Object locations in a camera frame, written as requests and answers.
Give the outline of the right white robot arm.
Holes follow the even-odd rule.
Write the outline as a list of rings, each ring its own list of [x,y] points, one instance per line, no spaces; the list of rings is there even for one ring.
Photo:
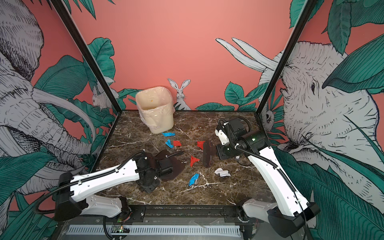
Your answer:
[[[290,180],[278,161],[274,149],[262,131],[215,131],[220,139],[219,152],[230,158],[244,154],[257,168],[271,190],[276,203],[250,199],[242,204],[248,218],[267,222],[282,238],[310,240],[308,221],[319,212],[319,206],[309,202]]]

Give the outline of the dark brown dustpan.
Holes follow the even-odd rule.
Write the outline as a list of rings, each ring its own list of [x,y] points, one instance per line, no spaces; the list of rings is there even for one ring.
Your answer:
[[[157,174],[162,181],[175,179],[185,169],[185,164],[177,159],[183,154],[183,151],[170,153],[168,150],[163,150],[154,157]]]

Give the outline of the brown hand brush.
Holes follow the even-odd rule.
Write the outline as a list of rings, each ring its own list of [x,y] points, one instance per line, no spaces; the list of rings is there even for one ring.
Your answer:
[[[210,168],[214,163],[216,147],[211,141],[205,141],[203,144],[203,164],[205,168]]]

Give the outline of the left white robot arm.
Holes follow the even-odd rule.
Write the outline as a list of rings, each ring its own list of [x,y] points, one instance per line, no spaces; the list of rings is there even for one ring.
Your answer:
[[[103,216],[116,222],[131,218],[132,209],[125,197],[107,198],[97,194],[120,184],[135,182],[146,193],[153,192],[160,181],[174,179],[181,162],[164,150],[153,156],[139,151],[118,166],[86,175],[62,174],[56,197],[54,220],[74,219],[80,215]]]

